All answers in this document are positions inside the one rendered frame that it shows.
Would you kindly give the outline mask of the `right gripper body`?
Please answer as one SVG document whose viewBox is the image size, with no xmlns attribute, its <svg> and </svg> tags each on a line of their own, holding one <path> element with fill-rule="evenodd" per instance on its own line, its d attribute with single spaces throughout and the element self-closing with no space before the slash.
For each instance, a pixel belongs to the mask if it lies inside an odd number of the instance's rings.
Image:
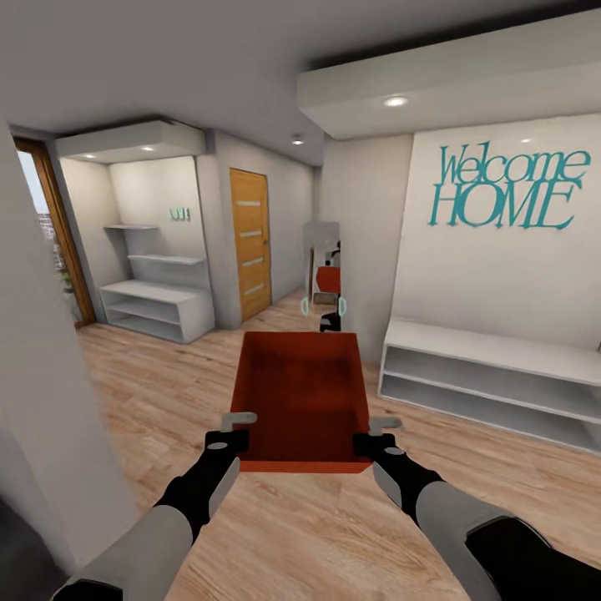
<svg viewBox="0 0 601 601">
<path fill-rule="evenodd" d="M 395 436 L 392 433 L 383 433 L 382 437 L 370 437 L 368 433 L 353 435 L 353 450 L 357 457 L 369 457 L 371 458 L 371 449 L 378 442 L 387 442 L 387 444 L 394 444 Z"/>
</svg>

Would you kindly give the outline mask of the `storage box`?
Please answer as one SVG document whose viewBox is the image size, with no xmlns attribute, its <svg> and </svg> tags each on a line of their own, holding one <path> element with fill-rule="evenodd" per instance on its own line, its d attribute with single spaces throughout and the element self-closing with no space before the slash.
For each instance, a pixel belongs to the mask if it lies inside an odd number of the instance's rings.
<svg viewBox="0 0 601 601">
<path fill-rule="evenodd" d="M 245 331 L 230 412 L 253 412 L 240 472 L 361 473 L 370 415 L 356 333 Z"/>
</svg>

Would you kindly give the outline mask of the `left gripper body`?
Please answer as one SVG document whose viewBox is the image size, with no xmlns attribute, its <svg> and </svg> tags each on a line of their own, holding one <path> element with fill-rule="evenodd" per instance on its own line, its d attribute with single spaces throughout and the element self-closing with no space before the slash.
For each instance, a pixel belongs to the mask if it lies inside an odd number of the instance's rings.
<svg viewBox="0 0 601 601">
<path fill-rule="evenodd" d="M 205 447 L 207 447 L 214 440 L 220 440 L 221 438 L 228 438 L 235 444 L 235 454 L 248 452 L 249 449 L 249 430 L 233 430 L 232 432 L 207 432 L 205 434 Z"/>
</svg>

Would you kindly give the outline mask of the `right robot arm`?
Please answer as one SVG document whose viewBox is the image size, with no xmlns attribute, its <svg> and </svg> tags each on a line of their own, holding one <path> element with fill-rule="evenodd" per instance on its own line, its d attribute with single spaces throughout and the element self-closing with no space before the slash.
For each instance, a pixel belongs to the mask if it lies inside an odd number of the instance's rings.
<svg viewBox="0 0 601 601">
<path fill-rule="evenodd" d="M 398 417 L 370 417 L 353 435 L 381 490 L 425 533 L 472 601 L 601 601 L 601 570 L 559 552 L 530 522 L 408 458 Z"/>
</svg>

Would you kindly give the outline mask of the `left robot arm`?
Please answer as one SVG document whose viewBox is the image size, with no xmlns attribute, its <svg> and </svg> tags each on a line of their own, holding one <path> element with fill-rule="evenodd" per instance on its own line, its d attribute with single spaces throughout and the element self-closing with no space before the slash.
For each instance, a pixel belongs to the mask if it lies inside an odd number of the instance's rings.
<svg viewBox="0 0 601 601">
<path fill-rule="evenodd" d="M 248 452 L 253 412 L 227 412 L 220 431 L 205 434 L 205 451 L 183 477 L 115 544 L 72 576 L 51 601 L 164 601 L 200 528 L 210 522 Z"/>
</svg>

